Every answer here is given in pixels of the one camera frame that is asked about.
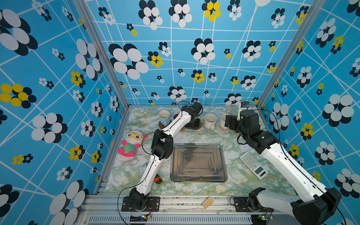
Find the white mug back row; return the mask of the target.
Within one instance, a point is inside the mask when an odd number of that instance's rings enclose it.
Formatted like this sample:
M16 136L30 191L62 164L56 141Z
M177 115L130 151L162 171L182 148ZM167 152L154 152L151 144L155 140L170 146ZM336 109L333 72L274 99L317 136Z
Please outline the white mug back row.
M221 129L223 129L223 130L227 130L227 129L228 129L228 127L225 126L226 116L227 116L226 113L222 114L222 115L221 115L221 118L220 118L220 122L219 122L219 127L220 127Z

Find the multicolour woven round coaster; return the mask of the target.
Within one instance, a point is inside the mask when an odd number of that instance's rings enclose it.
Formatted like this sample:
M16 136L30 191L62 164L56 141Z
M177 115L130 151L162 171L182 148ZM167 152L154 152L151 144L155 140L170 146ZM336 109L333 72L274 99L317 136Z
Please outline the multicolour woven round coaster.
M217 124L216 125L216 129L221 131L221 132L227 132L229 131L229 128L228 127L221 127L220 124Z

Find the light blue mug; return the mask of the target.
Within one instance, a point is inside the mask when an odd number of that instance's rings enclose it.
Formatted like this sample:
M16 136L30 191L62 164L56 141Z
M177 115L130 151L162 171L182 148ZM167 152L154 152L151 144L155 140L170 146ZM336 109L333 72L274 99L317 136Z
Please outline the light blue mug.
M163 126L168 126L170 124L170 112L167 110L162 110L158 113L159 121Z

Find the dark brown round coaster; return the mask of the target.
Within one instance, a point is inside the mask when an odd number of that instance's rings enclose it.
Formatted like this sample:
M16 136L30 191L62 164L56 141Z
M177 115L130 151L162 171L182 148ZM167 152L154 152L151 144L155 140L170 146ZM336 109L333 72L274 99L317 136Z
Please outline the dark brown round coaster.
M172 124L172 121L170 121L170 123L167 126L163 125L162 122L158 123L159 128L164 131L170 130L171 124Z

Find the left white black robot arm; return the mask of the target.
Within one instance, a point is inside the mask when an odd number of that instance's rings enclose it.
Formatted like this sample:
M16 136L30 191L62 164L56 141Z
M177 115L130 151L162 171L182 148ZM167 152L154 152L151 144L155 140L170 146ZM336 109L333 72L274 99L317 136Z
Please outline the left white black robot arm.
M173 152L173 138L183 128L196 129L200 125L199 116L203 111L203 106L195 102L192 105L185 105L180 113L169 125L154 132L151 143L151 157L143 176L139 183L132 187L129 192L129 199L139 209L142 210L147 204L151 186L163 161L169 158Z

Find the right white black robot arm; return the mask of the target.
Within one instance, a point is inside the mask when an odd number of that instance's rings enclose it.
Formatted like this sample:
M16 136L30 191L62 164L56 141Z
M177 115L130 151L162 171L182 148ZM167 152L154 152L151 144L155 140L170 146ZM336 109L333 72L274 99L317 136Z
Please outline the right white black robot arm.
M227 115L225 127L238 133L246 144L271 162L296 191L295 196L289 196L258 187L249 193L251 210L278 210L295 217L302 225L321 225L338 212L340 192L316 180L284 150L278 138L262 131L255 111L240 110L236 116Z

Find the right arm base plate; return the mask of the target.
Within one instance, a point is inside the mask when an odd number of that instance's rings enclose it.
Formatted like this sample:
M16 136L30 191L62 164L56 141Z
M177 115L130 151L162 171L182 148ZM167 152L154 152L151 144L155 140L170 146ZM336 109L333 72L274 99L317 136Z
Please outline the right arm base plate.
M250 212L250 213L270 213L274 212L272 208L255 207L252 209L249 203L249 197L231 196L230 204L235 207L236 212Z

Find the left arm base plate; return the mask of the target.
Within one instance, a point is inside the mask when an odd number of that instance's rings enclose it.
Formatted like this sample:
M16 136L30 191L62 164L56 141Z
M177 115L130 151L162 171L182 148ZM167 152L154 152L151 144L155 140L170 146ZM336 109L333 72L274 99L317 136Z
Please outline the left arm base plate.
M135 201L127 196L123 198L122 212L159 212L160 197L150 196L142 201Z

